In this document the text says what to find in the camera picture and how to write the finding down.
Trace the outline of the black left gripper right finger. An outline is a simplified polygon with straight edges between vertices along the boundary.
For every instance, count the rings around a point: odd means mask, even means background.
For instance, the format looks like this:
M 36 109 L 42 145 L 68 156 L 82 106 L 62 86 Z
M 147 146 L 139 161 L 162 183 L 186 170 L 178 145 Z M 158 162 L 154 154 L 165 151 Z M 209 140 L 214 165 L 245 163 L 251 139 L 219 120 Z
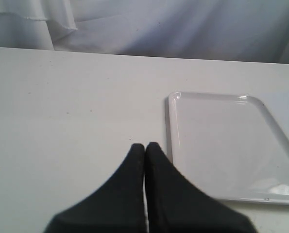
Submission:
M 245 215 L 191 184 L 151 142 L 145 153 L 145 192 L 151 233 L 255 233 Z

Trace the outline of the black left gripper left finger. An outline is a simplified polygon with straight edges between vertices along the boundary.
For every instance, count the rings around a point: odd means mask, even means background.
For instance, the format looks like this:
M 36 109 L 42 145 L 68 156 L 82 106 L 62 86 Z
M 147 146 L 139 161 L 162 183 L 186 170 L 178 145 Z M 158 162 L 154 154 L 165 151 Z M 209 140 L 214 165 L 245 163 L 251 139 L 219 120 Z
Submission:
M 56 214 L 47 233 L 145 233 L 145 148 L 132 144 L 119 168 L 94 193 Z

